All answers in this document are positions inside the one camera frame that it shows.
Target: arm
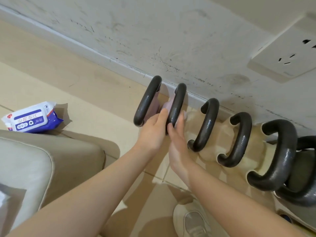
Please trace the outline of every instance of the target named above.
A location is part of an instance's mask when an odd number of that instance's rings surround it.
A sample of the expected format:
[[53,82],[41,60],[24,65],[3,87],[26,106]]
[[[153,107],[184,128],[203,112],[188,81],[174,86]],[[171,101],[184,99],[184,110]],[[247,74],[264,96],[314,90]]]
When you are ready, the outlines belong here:
[[286,220],[213,177],[189,157],[182,115],[176,129],[168,125],[168,133],[170,167],[231,237],[303,237]]
[[95,237],[136,178],[158,152],[168,111],[151,117],[132,149],[14,229],[8,237]]

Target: black kettlebell handle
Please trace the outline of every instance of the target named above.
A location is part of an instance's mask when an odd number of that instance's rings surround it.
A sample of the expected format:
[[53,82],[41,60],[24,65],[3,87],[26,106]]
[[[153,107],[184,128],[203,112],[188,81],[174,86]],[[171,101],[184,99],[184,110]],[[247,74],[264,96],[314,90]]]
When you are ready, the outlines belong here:
[[219,102],[216,98],[211,98],[201,107],[201,112],[205,114],[203,124],[195,140],[188,141],[188,148],[194,152],[203,150],[210,138],[215,120],[219,110]]
[[[316,158],[316,136],[304,136],[298,138],[297,150],[313,148]],[[286,186],[281,186],[276,191],[276,195],[289,201],[292,204],[310,207],[316,204],[316,161],[314,161],[313,171],[308,179],[307,184],[300,191],[292,191]]]
[[265,135],[278,133],[276,150],[268,171],[262,176],[250,171],[247,174],[247,181],[259,190],[275,191],[290,175],[296,153],[297,132],[291,122],[282,119],[264,123],[261,128]]
[[173,127],[176,125],[186,95],[186,84],[180,83],[174,93],[175,96],[166,122],[166,134],[168,134],[167,126],[169,123],[172,123]]
[[240,112],[232,116],[229,121],[232,125],[239,124],[236,141],[229,156],[227,157],[225,154],[219,154],[217,161],[222,166],[231,168],[238,165],[245,154],[251,133],[252,119],[249,113]]
[[150,81],[134,116],[134,124],[136,126],[140,127],[144,124],[144,118],[156,92],[160,90],[161,83],[162,78],[159,75],[154,76]]

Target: hand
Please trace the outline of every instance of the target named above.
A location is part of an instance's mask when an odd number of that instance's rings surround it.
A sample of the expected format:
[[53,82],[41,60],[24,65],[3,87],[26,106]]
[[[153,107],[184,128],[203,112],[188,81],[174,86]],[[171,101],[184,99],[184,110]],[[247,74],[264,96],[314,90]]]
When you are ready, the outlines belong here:
[[181,178],[182,172],[185,170],[185,165],[193,162],[184,138],[184,112],[180,113],[176,128],[173,128],[171,123],[168,124],[168,134],[171,139],[169,147],[170,167]]
[[159,114],[150,117],[142,127],[135,145],[155,155],[166,136],[167,118],[168,110],[166,108],[162,109]]

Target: baseboard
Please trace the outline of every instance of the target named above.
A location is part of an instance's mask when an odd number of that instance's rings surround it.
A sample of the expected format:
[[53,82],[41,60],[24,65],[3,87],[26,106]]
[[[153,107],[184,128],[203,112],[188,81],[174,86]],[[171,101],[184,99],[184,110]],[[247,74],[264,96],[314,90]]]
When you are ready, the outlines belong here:
[[[79,43],[65,35],[62,35],[61,33],[54,31],[50,27],[47,27],[44,24],[30,19],[22,15],[21,13],[7,8],[3,5],[0,5],[0,19],[16,27],[19,27],[24,31],[32,33],[33,35],[36,35],[42,39],[63,47],[143,86],[148,86],[151,79],[153,78],[153,75],[149,73],[146,73],[112,56],[100,54],[97,51],[83,45],[82,43]],[[164,95],[170,96],[174,93],[175,89],[176,85],[164,80],[160,92]],[[188,104],[190,107],[199,109],[205,102],[205,98],[202,98],[190,92],[187,93],[185,103]],[[220,120],[225,120],[233,114],[234,113],[231,110],[221,106],[218,113],[218,118]]]

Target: beige cushion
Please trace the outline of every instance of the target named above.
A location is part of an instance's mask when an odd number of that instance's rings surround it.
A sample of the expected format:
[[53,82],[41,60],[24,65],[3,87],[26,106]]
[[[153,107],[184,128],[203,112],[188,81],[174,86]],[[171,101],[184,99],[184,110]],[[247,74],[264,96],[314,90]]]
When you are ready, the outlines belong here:
[[0,131],[0,190],[22,203],[11,229],[97,174],[104,161],[103,150],[92,143]]

